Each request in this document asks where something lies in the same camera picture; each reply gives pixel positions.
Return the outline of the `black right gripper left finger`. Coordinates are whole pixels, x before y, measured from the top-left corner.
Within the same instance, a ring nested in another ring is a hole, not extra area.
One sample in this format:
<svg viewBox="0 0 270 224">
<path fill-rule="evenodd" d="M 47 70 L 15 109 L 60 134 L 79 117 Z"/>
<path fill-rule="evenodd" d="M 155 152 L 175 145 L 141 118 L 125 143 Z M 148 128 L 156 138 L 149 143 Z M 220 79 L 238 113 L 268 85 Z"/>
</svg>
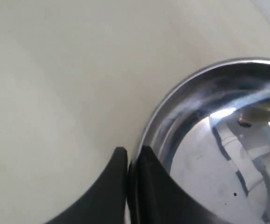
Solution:
<svg viewBox="0 0 270 224">
<path fill-rule="evenodd" d="M 115 148 L 93 185 L 49 224 L 123 224 L 128 178 L 127 151 Z"/>
</svg>

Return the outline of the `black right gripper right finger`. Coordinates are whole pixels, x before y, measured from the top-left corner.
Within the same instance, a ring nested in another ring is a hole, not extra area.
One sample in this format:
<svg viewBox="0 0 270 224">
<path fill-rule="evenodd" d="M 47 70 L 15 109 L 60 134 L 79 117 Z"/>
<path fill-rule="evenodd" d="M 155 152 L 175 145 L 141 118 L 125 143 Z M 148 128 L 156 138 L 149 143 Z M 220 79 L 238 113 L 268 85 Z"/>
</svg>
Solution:
<svg viewBox="0 0 270 224">
<path fill-rule="evenodd" d="M 128 204 L 136 224 L 260 224 L 237 169 L 217 147 L 181 149 L 167 171 L 150 146 L 130 167 Z"/>
</svg>

